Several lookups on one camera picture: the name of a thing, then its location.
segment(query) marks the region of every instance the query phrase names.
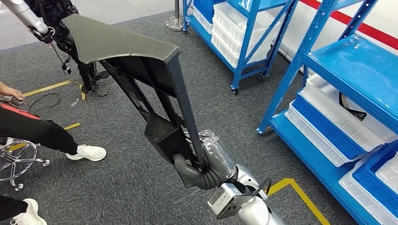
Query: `blue metal shelf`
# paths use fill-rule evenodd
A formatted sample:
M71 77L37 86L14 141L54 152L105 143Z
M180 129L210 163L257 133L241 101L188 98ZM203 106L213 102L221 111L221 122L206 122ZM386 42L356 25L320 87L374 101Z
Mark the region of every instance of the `blue metal shelf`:
M239 82L242 79L245 79L252 75L259 75L259 78L262 79L263 77L268 75L268 71L272 66L272 62L274 61L276 54L278 52L279 46L282 42L282 38L286 32L286 29L289 25L290 19L293 15L294 9L297 6L299 0L242 0L243 2L249 2L249 7L247 10L244 7L244 3L241 3L240 0L226 0L226 3L231 5L232 7L236 8L240 13L242 13L247 18L246 22L246 31L245 36L242 42L242 49L239 54L237 67L233 68L228 61L224 58L224 56L217 50L217 48L211 43L211 35L208 34L202 25L198 22L193 15L188 15L188 8L192 0L183 0L183 10L184 10L184 26L183 30L185 32L188 31L188 23L189 25L197 31L199 36L205 41L205 43L216 53L216 55L228 66L228 68L233 72L234 79L232 81L232 85L230 88L232 92L237 94L239 88ZM254 48L248 52L248 46L250 42L250 37L252 35L252 31L254 28L254 24L256 21L257 13L260 11L264 11L267 9L275 8L283 6L281 11L275 17L274 21L268 26L267 30L264 32L262 37L259 39L258 43L254 46ZM271 33L272 29L279 23L279 20L283 17L283 15L287 15L284 17L281 28L276 36L275 43L272 45L271 49L267 54L267 58L261 61L248 63L254 53L258 50L261 43L265 40L265 38ZM243 72L245 68L249 68L252 66L259 66L258 69L252 70L248 73Z
M242 15L249 17L252 10L253 0L225 0ZM265 11L268 9L284 6L287 0L261 0L257 12Z
M362 2L339 41L310 52L333 11ZM355 35L377 0L323 0L300 47L272 98L257 132L271 126L361 225L378 222L338 183L353 166L333 164L283 115L274 115L291 82L304 65L311 68L369 114L398 134L398 57Z
M284 115L285 111L270 120L273 130L288 144L294 153L316 175L321 183L361 225L380 225L338 183L354 164L335 167Z
M348 6L355 5L357 3L363 2L364 0L344 0L338 1L335 7L335 10L339 10Z
M196 33L205 41L205 43L215 52L215 54L227 65L227 67L232 71L236 72L236 68L233 68L232 65L225 59L225 57L218 51L218 49L214 46L214 44L211 42L211 35L205 30L205 28L199 23L199 21L193 16L189 15L186 17L186 19L189 22L189 25L191 28L193 28ZM257 62L251 62L247 65L245 65L245 68L252 67L254 65L260 64L260 63L265 63L267 60L261 60ZM260 73L264 70L267 70L268 67L262 67L260 69L256 69L254 71L248 72L246 74L242 74L240 79L244 79L246 77L249 77L253 74Z
M303 63L398 134L398 56L353 34Z
M215 54L228 66L228 68L234 72L235 68L225 59L225 57L218 51L218 49L211 43L211 35L203 28L199 21L193 16L189 15L186 17L191 28L205 41L205 43L215 52Z

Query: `person's hand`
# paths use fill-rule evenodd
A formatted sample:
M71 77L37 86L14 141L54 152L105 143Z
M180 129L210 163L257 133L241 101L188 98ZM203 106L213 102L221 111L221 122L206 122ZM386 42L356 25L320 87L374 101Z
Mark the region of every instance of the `person's hand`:
M8 87L4 83L0 82L0 94L14 96L18 100L23 100L22 92Z

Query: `gray carpet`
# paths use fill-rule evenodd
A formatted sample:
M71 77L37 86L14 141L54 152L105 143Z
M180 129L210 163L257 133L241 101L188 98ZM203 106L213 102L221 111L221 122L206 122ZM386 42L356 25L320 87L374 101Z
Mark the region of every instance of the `gray carpet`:
M262 81L247 78L235 96L229 90L232 73L193 32L185 35L167 30L171 13L154 15L118 26L180 46L181 67L199 129L211 129L220 136L236 163L246 165L263 180L274 182L293 178L333 225L352 225L353 219L331 196L309 169L274 133L255 132L289 62L278 55L270 76ZM66 76L53 50L33 44L2 51L0 80L28 92L66 79L79 81L76 67ZM299 89L301 76L281 104L286 107ZM25 188L15 192L1 183L2 195L39 203L40 215L50 225L131 224L131 225L231 225L237 218L216 220L206 206L211 192L185 189L171 165L162 159L143 136L144 120L111 79L102 83L106 97L80 97L78 86L68 84L28 97L28 103L46 93L59 93L61 102L38 114L62 126L80 122L70 130L79 143L103 146L108 150L101 162L70 161L64 154L40 148L39 156L50 159L49 167L35 165L19 178ZM144 87L156 108L155 94ZM57 97L47 96L36 108L51 105ZM287 225L319 225L320 222L295 193L287 187L271 196L269 204Z

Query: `white sneaker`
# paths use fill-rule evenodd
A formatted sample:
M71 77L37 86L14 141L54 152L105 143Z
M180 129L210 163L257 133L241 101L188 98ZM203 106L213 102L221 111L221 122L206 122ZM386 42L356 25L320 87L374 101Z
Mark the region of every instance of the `white sneaker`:
M97 162L105 158L107 155L107 151L101 147L90 146L90 145L79 145L77 147L77 154L70 155L66 153L66 157L71 160L79 160L82 158L86 158L88 160Z
M37 201L31 198L24 200L28 204L26 212L20 213L13 217L11 225L47 225L47 222L37 214L38 204Z

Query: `chrome chair base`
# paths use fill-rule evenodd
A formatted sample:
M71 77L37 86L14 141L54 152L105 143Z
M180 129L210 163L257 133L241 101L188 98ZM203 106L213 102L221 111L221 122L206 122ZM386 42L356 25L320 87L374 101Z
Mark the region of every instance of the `chrome chair base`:
M23 184L16 184L15 178L24 174L34 162L41 163L43 166L50 165L50 160L42 160L36 158L38 146L40 145L35 145L29 141L17 141L3 147L0 150L0 159L1 161L5 161L6 163L3 165L0 164L0 171L5 170L6 168L11 166L11 173L10 176L7 178L0 178L0 181L10 181L15 191L20 191L23 188ZM33 155L31 158L23 158L23 154L28 153L27 151L30 151L30 153ZM26 165L20 172L15 172L16 165L18 163L26 163Z

